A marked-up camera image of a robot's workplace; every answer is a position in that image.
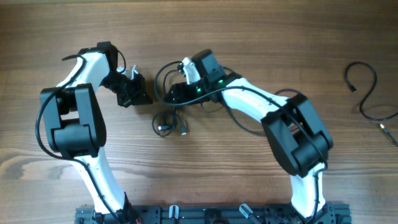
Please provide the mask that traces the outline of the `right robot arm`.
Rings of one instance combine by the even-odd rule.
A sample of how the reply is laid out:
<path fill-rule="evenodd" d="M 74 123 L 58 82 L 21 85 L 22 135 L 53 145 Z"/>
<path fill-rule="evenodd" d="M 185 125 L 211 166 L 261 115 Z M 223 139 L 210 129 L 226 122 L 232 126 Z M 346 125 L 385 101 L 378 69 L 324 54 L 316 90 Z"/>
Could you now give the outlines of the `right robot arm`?
<path fill-rule="evenodd" d="M 333 147 L 330 133 L 310 100 L 266 92 L 242 75 L 220 65 L 210 49 L 177 62 L 185 82 L 173 84 L 164 101 L 175 107 L 212 101 L 260 122 L 271 151 L 290 175 L 293 209 L 313 223 L 326 202 L 322 174 Z"/>

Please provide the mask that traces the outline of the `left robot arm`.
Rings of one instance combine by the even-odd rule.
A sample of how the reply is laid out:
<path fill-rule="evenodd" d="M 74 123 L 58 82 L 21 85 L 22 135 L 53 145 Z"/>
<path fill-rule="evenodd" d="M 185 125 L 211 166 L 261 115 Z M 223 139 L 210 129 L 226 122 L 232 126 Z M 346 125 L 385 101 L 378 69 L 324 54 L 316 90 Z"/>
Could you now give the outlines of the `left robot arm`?
<path fill-rule="evenodd" d="M 42 150 L 68 161 L 80 173 L 94 201 L 91 217 L 96 223 L 141 220 L 106 158 L 106 125 L 96 98 L 96 91 L 103 86 L 116 94 L 119 106 L 152 104 L 146 81 L 137 69 L 118 66 L 121 56 L 111 42 L 99 42 L 67 56 L 76 65 L 64 81 L 40 92 L 35 122 Z"/>

